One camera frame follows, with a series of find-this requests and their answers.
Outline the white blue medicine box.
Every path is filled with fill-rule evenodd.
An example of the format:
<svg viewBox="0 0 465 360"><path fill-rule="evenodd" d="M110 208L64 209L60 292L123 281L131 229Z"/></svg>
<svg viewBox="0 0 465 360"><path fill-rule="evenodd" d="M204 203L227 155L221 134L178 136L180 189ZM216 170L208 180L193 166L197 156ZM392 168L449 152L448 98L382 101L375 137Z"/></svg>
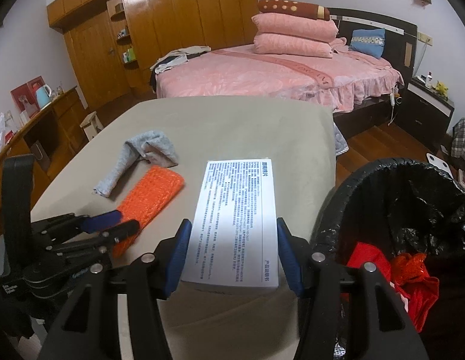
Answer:
<svg viewBox="0 0 465 360"><path fill-rule="evenodd" d="M264 294L280 283L269 158L209 161L181 279L196 289Z"/></svg>

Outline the orange foam net sleeve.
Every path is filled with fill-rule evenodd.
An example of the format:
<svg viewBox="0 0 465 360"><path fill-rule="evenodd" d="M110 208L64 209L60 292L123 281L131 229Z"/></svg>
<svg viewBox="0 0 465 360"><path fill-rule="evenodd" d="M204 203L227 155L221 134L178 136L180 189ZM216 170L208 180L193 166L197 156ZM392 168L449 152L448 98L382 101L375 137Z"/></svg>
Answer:
<svg viewBox="0 0 465 360"><path fill-rule="evenodd" d="M183 189L184 185L184 178L168 168L154 165L149 169L117 207L123 216L122 223L136 220L139 230L114 246L112 251L114 258L125 254L142 230Z"/></svg>

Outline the red cloth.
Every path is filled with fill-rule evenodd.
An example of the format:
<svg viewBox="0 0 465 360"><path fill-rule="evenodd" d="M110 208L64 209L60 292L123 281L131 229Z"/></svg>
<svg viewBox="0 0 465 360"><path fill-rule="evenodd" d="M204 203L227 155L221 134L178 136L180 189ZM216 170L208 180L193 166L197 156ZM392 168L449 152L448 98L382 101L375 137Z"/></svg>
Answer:
<svg viewBox="0 0 465 360"><path fill-rule="evenodd" d="M365 263L373 263L381 274L386 278L391 287L392 283L392 268L391 263L386 256L372 244L358 242L353 248L353 252L347 262L347 267L360 268Z"/></svg>

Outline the red plastic bag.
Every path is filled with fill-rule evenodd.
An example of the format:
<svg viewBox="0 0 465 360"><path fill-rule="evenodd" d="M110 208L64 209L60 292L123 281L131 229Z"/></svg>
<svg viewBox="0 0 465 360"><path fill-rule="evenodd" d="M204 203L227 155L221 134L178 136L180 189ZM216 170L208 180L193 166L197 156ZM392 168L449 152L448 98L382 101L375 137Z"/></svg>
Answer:
<svg viewBox="0 0 465 360"><path fill-rule="evenodd" d="M439 298L439 279L429 275L425 253L401 253L391 262L391 280L417 332Z"/></svg>

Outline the small white wooden stool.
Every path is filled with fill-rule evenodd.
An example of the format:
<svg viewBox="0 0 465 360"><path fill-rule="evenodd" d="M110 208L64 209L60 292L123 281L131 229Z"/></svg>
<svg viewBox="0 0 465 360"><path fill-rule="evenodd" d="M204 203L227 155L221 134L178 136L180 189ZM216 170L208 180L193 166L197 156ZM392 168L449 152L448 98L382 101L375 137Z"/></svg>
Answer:
<svg viewBox="0 0 465 360"><path fill-rule="evenodd" d="M87 139L92 141L103 129L103 125L98 118L98 114L94 111L88 114L81 122L80 127L83 129Z"/></svg>

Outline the grey cloth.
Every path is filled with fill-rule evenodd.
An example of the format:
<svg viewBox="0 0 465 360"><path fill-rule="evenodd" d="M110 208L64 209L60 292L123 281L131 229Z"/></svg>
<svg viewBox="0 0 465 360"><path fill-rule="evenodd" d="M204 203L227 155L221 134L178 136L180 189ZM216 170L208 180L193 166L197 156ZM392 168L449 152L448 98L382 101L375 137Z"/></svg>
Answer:
<svg viewBox="0 0 465 360"><path fill-rule="evenodd" d="M140 133L124 141L115 165L94 187L95 194L110 197L120 178L138 161L169 168L178 165L179 157L164 132L150 130Z"/></svg>

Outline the light blue kettle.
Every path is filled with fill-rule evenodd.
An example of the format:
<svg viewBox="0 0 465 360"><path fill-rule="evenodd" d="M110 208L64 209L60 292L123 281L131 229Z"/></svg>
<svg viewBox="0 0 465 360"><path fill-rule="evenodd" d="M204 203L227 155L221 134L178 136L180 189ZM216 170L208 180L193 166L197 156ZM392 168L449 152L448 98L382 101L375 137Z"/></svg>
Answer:
<svg viewBox="0 0 465 360"><path fill-rule="evenodd" d="M50 104L52 89L47 84L39 86L35 94L38 106L41 110Z"/></svg>

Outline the red gift box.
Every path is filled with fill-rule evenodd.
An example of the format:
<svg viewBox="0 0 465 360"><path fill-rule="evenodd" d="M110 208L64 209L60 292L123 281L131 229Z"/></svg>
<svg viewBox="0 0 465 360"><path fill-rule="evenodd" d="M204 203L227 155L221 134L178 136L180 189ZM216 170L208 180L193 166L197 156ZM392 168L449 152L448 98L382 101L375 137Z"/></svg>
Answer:
<svg viewBox="0 0 465 360"><path fill-rule="evenodd" d="M42 76L38 76L10 92L20 114L25 112L28 118L31 118L40 111L36 91L44 84Z"/></svg>

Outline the clothes pile on bed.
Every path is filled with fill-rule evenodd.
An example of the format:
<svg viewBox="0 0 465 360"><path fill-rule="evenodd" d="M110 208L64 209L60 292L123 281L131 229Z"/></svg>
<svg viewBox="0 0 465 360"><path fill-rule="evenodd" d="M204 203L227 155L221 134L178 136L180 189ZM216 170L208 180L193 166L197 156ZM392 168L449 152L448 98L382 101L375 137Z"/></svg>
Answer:
<svg viewBox="0 0 465 360"><path fill-rule="evenodd" d="M163 72L178 67L184 63L187 63L190 59L194 59L198 56L204 55L212 51L211 47L208 46L189 46L180 49L174 49L160 57L149 70L151 71L149 85L153 92L157 92L157 76Z"/></svg>

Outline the pink covered bed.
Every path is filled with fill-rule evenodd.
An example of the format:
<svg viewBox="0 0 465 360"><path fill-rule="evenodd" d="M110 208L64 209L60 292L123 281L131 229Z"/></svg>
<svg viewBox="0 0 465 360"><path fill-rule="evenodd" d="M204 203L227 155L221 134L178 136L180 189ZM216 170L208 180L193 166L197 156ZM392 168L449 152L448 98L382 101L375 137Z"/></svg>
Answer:
<svg viewBox="0 0 465 360"><path fill-rule="evenodd" d="M347 46L331 58L258 55L251 45L217 49L156 76L158 98L260 96L319 104L349 113L369 98L392 94L404 79L383 58Z"/></svg>

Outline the black white nightstand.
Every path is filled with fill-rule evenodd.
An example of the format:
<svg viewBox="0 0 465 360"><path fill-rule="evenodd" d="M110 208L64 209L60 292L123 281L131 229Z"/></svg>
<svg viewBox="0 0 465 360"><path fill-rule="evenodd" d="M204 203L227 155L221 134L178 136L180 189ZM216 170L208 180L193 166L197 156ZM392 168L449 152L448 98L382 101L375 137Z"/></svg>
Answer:
<svg viewBox="0 0 465 360"><path fill-rule="evenodd" d="M394 124L435 154L443 143L454 110L454 102L412 78L404 89Z"/></svg>

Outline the pink pillow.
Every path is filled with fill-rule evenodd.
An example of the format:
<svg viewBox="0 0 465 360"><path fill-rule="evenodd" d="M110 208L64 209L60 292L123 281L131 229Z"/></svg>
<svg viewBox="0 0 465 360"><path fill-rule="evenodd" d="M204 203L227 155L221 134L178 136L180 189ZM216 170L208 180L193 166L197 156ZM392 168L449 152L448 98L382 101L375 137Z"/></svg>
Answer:
<svg viewBox="0 0 465 360"><path fill-rule="evenodd" d="M275 33L258 33L254 37L254 52L260 55L297 55L331 59L329 43Z"/></svg>
<svg viewBox="0 0 465 360"><path fill-rule="evenodd" d="M259 13L251 18L259 33L276 33L313 41L332 42L338 27L332 20L307 19L280 13Z"/></svg>

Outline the yellow plush toy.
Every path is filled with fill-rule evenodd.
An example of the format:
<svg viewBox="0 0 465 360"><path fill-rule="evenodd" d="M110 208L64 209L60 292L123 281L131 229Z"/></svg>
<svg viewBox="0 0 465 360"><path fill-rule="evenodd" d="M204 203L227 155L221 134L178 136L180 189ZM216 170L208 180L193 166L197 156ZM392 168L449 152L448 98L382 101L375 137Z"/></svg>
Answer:
<svg viewBox="0 0 465 360"><path fill-rule="evenodd" d="M443 82L438 80L433 88L440 96L448 98L448 88Z"/></svg>

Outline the black headboard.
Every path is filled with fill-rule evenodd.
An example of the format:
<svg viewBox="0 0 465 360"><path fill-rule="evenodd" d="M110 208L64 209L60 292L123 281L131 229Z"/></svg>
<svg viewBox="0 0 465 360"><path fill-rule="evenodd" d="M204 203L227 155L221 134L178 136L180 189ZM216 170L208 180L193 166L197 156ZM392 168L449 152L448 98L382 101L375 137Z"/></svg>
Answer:
<svg viewBox="0 0 465 360"><path fill-rule="evenodd" d="M385 47L382 57L403 77L408 86L413 77L418 27L402 19L347 8L330 7L330 18L338 28L339 38L350 44L355 30L385 30Z"/></svg>

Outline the brown dotted bolster pillow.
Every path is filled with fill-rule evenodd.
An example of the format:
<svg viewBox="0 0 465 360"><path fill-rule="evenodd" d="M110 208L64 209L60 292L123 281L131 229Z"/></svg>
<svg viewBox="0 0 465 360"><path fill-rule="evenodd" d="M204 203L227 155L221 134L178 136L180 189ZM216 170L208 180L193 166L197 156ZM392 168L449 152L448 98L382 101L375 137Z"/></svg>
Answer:
<svg viewBox="0 0 465 360"><path fill-rule="evenodd" d="M262 13L281 13L311 20L330 20L327 7L308 2L292 0L259 0L258 9Z"/></svg>

